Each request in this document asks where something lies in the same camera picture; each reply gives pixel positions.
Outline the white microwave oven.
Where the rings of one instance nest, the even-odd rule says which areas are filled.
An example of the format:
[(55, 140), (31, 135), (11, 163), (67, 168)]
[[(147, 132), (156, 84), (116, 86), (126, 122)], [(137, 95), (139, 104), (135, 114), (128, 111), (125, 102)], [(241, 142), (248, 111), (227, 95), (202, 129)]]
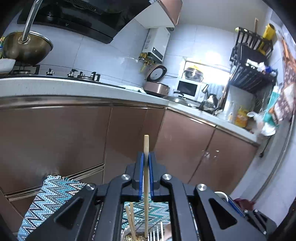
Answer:
[(184, 97), (192, 100), (197, 101), (199, 92), (201, 88), (201, 83), (196, 81), (190, 80), (179, 80), (177, 90), (184, 94)]

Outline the wooden chopstick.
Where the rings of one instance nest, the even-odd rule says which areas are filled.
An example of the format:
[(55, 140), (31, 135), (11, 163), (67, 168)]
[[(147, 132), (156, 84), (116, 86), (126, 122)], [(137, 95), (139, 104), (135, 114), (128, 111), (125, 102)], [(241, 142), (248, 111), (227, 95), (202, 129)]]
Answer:
[(133, 241), (136, 241), (136, 235), (135, 235), (135, 231), (134, 231), (134, 227), (133, 227), (133, 221), (132, 221), (132, 217), (131, 217), (131, 214), (130, 214), (130, 208), (128, 206), (125, 207), (125, 210), (126, 210), (126, 216), (127, 216), (127, 219), (128, 219), (128, 223), (129, 223), (129, 226), (130, 226), (130, 232), (132, 234), (132, 239)]
[(130, 202), (129, 206), (130, 206), (129, 211), (130, 211), (130, 220), (131, 220), (130, 230), (132, 232), (133, 241), (136, 241), (137, 236), (136, 236), (135, 225), (134, 225), (134, 205), (133, 205), (133, 202)]
[(144, 135), (144, 236), (149, 229), (149, 135)]

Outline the brown patterned hanging apron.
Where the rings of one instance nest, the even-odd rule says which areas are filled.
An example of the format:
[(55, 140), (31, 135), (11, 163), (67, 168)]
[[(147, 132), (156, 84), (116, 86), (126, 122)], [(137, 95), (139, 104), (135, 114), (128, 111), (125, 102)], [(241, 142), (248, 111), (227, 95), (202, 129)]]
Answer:
[(285, 39), (282, 39), (281, 43), (285, 64), (283, 84), (279, 97), (269, 111), (276, 125), (291, 117), (295, 112), (295, 58), (292, 56)]

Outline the yellow roll on rack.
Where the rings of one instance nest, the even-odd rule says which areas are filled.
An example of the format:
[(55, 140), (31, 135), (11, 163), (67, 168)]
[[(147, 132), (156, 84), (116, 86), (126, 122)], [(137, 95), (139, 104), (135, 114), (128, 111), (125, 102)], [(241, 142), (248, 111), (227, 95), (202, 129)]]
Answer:
[(262, 40), (262, 43), (259, 45), (258, 47), (258, 51), (261, 53), (261, 54), (264, 54), (266, 55), (266, 52), (268, 51), (269, 47), (268, 47), (268, 43), (274, 38), (275, 36), (275, 33), (276, 33), (276, 30), (275, 30), (275, 27), (273, 24), (269, 23), (266, 28), (265, 28), (265, 31), (264, 31), (264, 34), (263, 34), (263, 40)]

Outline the lower copper cabinets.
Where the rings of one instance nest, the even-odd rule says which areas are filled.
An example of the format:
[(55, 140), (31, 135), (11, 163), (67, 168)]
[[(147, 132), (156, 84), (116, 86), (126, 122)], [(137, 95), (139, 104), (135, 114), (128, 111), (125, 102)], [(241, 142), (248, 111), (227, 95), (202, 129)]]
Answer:
[(224, 124), (160, 104), (76, 97), (1, 98), (1, 215), (17, 232), (44, 179), (103, 184), (149, 148), (188, 184), (231, 193), (258, 142)]

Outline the black wall dish rack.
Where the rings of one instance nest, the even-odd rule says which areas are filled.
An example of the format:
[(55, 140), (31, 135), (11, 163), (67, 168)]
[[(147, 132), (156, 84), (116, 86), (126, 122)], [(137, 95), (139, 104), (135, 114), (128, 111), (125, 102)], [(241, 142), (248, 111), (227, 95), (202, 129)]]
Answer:
[(278, 72), (268, 66), (268, 58), (273, 52), (272, 40), (246, 28), (235, 30), (237, 37), (230, 56), (229, 85), (249, 93), (274, 86)]

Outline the zigzag woven table mat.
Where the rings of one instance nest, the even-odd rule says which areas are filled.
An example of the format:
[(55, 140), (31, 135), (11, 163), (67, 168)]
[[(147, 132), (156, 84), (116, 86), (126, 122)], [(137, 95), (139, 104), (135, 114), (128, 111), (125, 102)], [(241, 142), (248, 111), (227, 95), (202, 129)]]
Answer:
[[(26, 240), (28, 235), (48, 217), (78, 193), (86, 184), (61, 176), (47, 176), (37, 195), (34, 197), (23, 222), (18, 230), (18, 240)], [(170, 223), (167, 202), (149, 201), (149, 231), (160, 230), (161, 225)]]

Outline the glass pan lid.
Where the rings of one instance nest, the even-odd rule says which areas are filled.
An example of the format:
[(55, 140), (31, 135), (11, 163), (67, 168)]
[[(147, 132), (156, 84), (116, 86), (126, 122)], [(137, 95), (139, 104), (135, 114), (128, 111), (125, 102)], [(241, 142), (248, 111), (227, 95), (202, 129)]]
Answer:
[(178, 90), (174, 91), (173, 95), (167, 95), (163, 97), (163, 99), (191, 107), (191, 104), (184, 97), (184, 94)]

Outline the gas stove top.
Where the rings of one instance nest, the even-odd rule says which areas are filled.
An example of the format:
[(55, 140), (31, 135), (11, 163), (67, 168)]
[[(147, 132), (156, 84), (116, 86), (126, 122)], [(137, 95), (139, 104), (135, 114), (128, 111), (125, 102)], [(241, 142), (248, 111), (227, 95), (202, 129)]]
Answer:
[(43, 77), (55, 79), (67, 79), (74, 81), (82, 81), (86, 83), (101, 84), (106, 86), (118, 87), (125, 89), (124, 85), (111, 80), (103, 80), (97, 72), (83, 72), (77, 69), (66, 69), (66, 71), (55, 71), (53, 68), (41, 69), (41, 65), (25, 66), (17, 63), (13, 69), (4, 73), (1, 72), (1, 78), (6, 77)]

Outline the blue grey hanging towel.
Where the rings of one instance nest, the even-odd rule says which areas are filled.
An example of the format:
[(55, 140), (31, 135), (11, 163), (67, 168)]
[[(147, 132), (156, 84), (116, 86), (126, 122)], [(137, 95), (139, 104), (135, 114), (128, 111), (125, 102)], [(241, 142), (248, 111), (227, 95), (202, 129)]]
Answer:
[(213, 83), (210, 83), (208, 84), (208, 94), (209, 95), (215, 95), (216, 98), (219, 100), (222, 95), (223, 95), (223, 92), (224, 92), (224, 86), (223, 85), (218, 85), (218, 84), (213, 84)]

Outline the white ceramic spoon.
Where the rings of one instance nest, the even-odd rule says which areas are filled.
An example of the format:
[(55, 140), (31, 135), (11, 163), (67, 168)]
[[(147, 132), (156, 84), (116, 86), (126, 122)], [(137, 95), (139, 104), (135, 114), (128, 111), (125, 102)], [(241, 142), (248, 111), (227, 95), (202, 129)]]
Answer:
[(215, 191), (215, 194), (218, 195), (222, 200), (225, 200), (226, 202), (228, 202), (228, 196), (224, 192)]

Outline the steel pot on microwave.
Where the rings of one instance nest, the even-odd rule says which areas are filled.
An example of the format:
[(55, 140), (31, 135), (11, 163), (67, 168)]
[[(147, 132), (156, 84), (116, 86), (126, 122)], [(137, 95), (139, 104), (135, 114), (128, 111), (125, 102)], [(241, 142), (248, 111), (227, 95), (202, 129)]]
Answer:
[(200, 70), (193, 67), (188, 67), (187, 69), (185, 69), (183, 75), (187, 80), (192, 80), (196, 82), (202, 82), (204, 79), (203, 73)]

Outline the clear spray bottle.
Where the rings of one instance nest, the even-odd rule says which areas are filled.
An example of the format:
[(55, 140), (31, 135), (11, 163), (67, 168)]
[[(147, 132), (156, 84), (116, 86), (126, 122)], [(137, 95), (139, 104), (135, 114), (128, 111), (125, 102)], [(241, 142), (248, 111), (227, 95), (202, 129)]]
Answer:
[(234, 101), (232, 101), (229, 104), (229, 109), (227, 114), (227, 121), (230, 123), (233, 123), (234, 110), (235, 110), (235, 103)]

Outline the white water heater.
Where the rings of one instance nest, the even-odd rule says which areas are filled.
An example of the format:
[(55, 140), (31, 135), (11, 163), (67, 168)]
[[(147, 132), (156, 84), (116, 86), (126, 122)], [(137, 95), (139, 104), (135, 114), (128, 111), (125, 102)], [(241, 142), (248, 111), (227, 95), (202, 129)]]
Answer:
[(142, 52), (156, 63), (161, 64), (167, 49), (170, 32), (166, 27), (151, 28)]

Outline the white bowl under wok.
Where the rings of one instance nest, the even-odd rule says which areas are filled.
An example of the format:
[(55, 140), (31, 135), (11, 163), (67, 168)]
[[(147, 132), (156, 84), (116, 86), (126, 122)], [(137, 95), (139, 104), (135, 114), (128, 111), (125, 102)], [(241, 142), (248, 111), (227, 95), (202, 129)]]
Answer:
[(15, 65), (15, 59), (2, 58), (0, 59), (0, 73), (8, 74), (12, 71)]

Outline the orange liquid bottle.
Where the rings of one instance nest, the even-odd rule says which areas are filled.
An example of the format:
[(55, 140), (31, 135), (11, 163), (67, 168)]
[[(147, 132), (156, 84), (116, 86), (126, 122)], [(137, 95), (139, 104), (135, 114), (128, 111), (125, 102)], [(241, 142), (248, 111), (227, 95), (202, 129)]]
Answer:
[(238, 112), (237, 112), (237, 116), (236, 116), (236, 119), (234, 121), (234, 124), (238, 127), (241, 127), (241, 128), (246, 128), (247, 127), (247, 123), (248, 123), (248, 110), (245, 109), (243, 106), (241, 106), (239, 109), (238, 109)]

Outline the maroon dustpan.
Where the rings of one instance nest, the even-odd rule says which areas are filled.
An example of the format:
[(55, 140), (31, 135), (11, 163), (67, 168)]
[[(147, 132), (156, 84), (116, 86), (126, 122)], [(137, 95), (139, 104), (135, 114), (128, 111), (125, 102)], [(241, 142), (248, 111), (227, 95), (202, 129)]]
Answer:
[(242, 211), (249, 210), (252, 211), (254, 209), (255, 202), (249, 201), (247, 199), (236, 198), (234, 202), (240, 207)]

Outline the black range hood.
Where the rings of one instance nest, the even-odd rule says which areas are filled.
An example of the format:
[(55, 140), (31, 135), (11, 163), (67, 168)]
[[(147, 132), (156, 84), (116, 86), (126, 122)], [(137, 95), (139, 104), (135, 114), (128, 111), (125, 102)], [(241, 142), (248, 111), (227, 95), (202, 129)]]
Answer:
[(149, 1), (142, 0), (42, 1), (34, 24), (72, 31), (109, 44), (150, 5)]

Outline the copper rice cooker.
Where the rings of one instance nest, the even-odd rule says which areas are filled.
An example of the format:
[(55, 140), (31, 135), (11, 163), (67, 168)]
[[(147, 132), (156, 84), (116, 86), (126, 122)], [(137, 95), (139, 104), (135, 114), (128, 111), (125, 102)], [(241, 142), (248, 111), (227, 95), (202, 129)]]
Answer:
[(167, 68), (162, 64), (152, 65), (145, 78), (146, 82), (143, 87), (144, 91), (158, 97), (168, 96), (170, 87), (160, 83), (160, 80), (166, 75), (166, 73)]

